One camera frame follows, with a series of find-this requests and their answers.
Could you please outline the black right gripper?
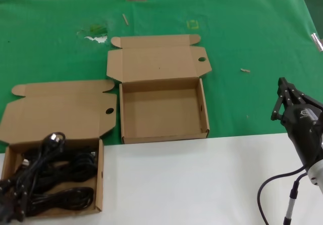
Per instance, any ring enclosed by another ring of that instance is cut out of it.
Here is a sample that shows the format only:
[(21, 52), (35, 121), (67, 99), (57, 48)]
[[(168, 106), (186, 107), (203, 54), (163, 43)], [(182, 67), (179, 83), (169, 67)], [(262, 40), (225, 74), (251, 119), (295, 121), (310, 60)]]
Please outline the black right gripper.
[[(271, 120), (281, 120), (288, 137), (308, 171), (322, 160), (322, 103), (298, 90), (285, 77), (278, 80), (278, 99), (271, 114)], [(279, 114), (284, 107), (283, 117)]]

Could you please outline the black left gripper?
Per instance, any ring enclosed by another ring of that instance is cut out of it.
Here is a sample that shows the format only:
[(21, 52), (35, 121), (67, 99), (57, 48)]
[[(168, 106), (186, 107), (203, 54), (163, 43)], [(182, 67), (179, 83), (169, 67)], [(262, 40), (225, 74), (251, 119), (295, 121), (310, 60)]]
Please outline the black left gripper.
[[(14, 186), (14, 178), (0, 181), (1, 196), (5, 196)], [(14, 215), (13, 218), (25, 218), (28, 203), (27, 184), (16, 186), (13, 189)], [(9, 223), (12, 217), (12, 203), (1, 203), (1, 223)]]

